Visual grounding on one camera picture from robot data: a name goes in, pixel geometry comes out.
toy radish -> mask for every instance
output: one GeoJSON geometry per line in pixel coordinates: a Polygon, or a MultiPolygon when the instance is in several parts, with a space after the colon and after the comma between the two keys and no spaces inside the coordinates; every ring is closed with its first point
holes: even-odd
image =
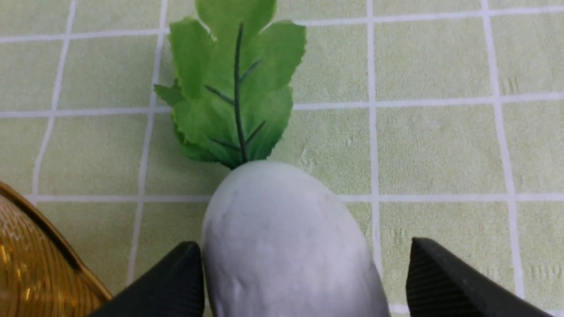
{"type": "Polygon", "coordinates": [[[276,0],[196,0],[170,24],[176,136],[191,159],[232,172],[202,228],[216,317],[381,317],[390,311],[358,224],[320,181],[267,161],[292,113],[306,29],[271,22],[276,0]]]}

